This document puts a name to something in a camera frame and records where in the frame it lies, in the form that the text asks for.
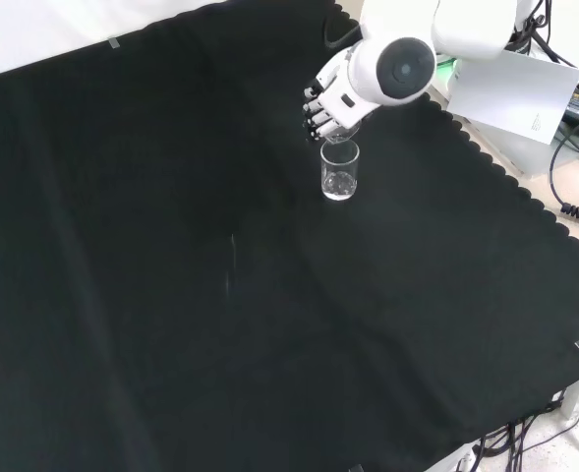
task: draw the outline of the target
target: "white sheet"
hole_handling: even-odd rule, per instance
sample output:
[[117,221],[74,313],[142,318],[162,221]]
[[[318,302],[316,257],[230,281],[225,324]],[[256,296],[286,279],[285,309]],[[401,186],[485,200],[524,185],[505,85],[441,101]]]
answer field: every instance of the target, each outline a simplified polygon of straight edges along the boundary
[[222,0],[0,0],[0,73]]

